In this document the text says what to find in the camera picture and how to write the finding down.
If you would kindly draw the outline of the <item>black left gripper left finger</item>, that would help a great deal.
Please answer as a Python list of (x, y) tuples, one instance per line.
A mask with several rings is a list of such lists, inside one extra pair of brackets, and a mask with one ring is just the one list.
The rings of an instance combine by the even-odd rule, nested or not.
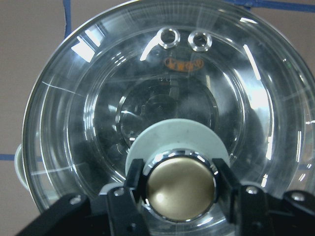
[(143, 168), (143, 159), (132, 160), (124, 187), (130, 189), (133, 194), (141, 194), (143, 191)]

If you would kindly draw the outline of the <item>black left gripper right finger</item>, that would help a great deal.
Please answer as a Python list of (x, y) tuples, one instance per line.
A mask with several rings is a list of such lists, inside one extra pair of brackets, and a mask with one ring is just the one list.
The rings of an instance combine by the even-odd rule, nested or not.
[(212, 160), (218, 173), (216, 174), (217, 189), (220, 196), (233, 196), (236, 194), (240, 182), (227, 163), (221, 158)]

